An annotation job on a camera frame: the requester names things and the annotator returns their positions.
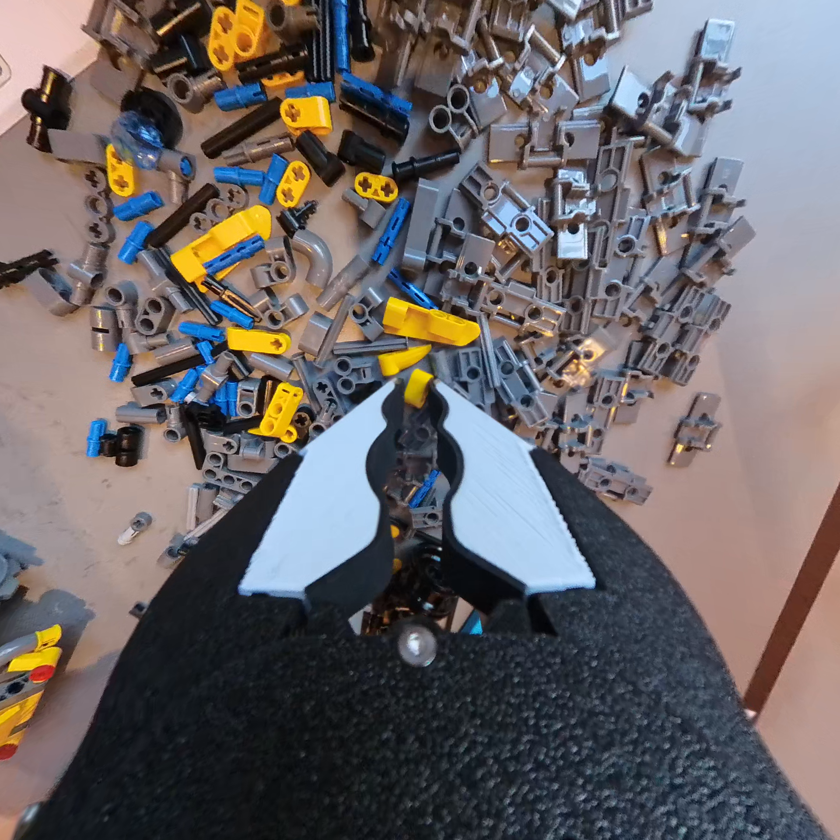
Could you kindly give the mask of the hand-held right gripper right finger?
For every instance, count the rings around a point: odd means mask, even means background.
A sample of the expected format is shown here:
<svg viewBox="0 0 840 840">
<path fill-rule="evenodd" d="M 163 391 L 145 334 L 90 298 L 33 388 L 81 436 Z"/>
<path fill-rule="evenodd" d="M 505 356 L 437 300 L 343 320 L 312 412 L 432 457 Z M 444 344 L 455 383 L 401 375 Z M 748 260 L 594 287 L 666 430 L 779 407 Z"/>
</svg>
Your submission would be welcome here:
<svg viewBox="0 0 840 840">
<path fill-rule="evenodd" d="M 427 406 L 446 477 L 441 566 L 461 597 L 531 597 L 595 588 L 556 503 L 560 468 L 436 381 Z"/>
</svg>

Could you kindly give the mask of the pile of small dark connectors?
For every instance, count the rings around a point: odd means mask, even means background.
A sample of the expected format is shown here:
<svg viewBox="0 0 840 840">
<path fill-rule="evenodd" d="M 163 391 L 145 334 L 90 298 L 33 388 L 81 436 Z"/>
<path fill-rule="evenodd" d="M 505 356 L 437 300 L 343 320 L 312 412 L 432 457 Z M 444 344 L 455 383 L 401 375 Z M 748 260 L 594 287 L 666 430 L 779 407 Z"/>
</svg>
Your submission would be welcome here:
<svg viewBox="0 0 840 840">
<path fill-rule="evenodd" d="M 739 159 L 694 167 L 742 70 L 709 18 L 651 82 L 607 52 L 653 2 L 94 2 L 106 133 L 69 77 L 23 93 L 27 144 L 85 181 L 79 257 L 2 263 L 131 398 L 86 454 L 134 466 L 187 439 L 172 566 L 279 459 L 384 382 L 433 373 L 604 497 L 600 458 L 651 384 L 687 385 L 729 315 L 715 286 L 755 232 Z M 445 481 L 408 410 L 385 481 L 395 541 L 435 543 Z"/>
</svg>

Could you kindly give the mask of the yellow black brick vehicle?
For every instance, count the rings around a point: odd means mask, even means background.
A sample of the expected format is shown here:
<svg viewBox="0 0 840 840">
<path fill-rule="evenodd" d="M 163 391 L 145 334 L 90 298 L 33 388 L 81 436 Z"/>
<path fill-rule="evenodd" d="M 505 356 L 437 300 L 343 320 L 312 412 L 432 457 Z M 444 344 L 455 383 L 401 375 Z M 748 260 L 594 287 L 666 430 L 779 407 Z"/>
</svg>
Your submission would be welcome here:
<svg viewBox="0 0 840 840">
<path fill-rule="evenodd" d="M 26 550 L 15 547 L 2 532 L 2 613 L 23 594 L 20 576 L 30 565 Z M 11 760 L 36 713 L 62 656 L 64 629 L 60 623 L 37 623 L 34 628 L 11 633 L 2 628 L 1 644 L 1 761 Z"/>
</svg>

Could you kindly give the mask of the grey desk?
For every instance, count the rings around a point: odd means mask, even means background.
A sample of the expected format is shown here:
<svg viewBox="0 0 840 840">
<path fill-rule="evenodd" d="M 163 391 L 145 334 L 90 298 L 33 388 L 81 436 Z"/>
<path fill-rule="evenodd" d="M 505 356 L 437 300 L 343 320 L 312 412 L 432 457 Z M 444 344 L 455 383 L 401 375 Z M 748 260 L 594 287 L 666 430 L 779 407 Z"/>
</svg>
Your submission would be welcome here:
<svg viewBox="0 0 840 840">
<path fill-rule="evenodd" d="M 838 2 L 654 2 L 610 49 L 651 81 L 680 71 L 709 18 L 734 21 L 742 68 L 707 158 L 744 161 L 737 195 L 756 238 L 718 285 L 731 303 L 690 386 L 661 385 L 605 456 L 647 478 L 615 504 L 703 616 L 741 691 L 772 634 L 838 485 Z M 156 557 L 180 531 L 196 471 L 187 447 L 150 440 L 121 469 L 84 455 L 90 420 L 124 389 L 91 349 L 88 315 L 51 315 L 2 290 L 2 541 L 32 553 L 16 620 L 68 610 L 65 675 L 35 724 L 75 739 L 161 586 Z"/>
</svg>

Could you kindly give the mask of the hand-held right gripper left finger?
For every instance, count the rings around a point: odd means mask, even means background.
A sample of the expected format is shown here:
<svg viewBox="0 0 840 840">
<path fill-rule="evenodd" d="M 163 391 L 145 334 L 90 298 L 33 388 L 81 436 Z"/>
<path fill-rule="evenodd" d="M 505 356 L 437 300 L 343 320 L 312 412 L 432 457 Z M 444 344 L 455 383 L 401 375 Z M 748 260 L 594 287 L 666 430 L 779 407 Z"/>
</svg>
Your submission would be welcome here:
<svg viewBox="0 0 840 840">
<path fill-rule="evenodd" d="M 404 384 L 390 381 L 305 447 L 238 584 L 241 595 L 372 601 L 395 557 L 384 485 Z"/>
</svg>

